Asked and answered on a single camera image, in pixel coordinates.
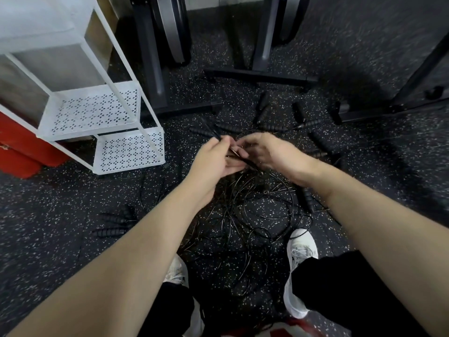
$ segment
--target shoe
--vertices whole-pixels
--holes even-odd
[[[287,311],[295,318],[306,317],[309,310],[302,300],[293,294],[291,284],[291,272],[308,258],[318,259],[318,249],[312,235],[304,228],[296,229],[290,236],[287,244],[287,256],[290,264],[290,276],[284,288],[284,304]]]
[[[179,255],[175,255],[171,265],[165,275],[164,282],[179,284],[188,288],[188,271],[187,266]],[[194,298],[194,311],[190,318],[190,327],[183,334],[184,337],[200,337],[204,331],[204,323],[201,319],[199,311],[199,303]]]

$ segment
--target black wheel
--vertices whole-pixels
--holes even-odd
[[[306,14],[310,0],[280,0],[273,44],[284,45],[293,40]]]
[[[158,49],[170,53],[172,62],[190,62],[192,39],[184,0],[150,0],[157,32]]]

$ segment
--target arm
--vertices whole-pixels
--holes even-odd
[[[449,335],[449,229],[271,134],[255,133],[237,144],[254,161],[312,187],[429,334]]]
[[[231,142],[208,141],[173,192],[9,336],[136,336],[195,214],[210,202],[220,177],[245,167],[225,158]]]

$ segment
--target pant leg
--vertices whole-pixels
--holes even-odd
[[[353,336],[428,336],[359,251],[306,259],[292,272],[292,290]]]
[[[189,288],[162,283],[138,337],[181,337],[190,326],[193,311],[194,298]]]

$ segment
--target forearm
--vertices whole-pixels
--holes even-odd
[[[137,335],[200,201],[183,182],[10,335]]]
[[[396,297],[433,336],[449,334],[449,230],[322,162],[308,181]]]

